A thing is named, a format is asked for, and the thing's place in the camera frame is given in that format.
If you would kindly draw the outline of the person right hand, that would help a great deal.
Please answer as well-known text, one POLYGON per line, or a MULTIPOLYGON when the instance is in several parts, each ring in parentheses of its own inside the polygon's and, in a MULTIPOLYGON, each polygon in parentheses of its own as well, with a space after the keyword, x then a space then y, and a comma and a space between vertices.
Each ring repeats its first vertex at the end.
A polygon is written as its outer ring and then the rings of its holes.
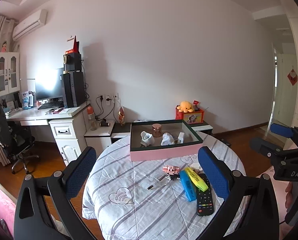
POLYGON ((286 195, 286 201, 285 201, 285 207, 288 209, 291 204, 292 204, 292 199, 293 199, 293 196, 292 196, 292 189, 293 189, 293 182, 289 182, 288 186, 286 187, 285 189, 285 192, 287 193, 286 195))

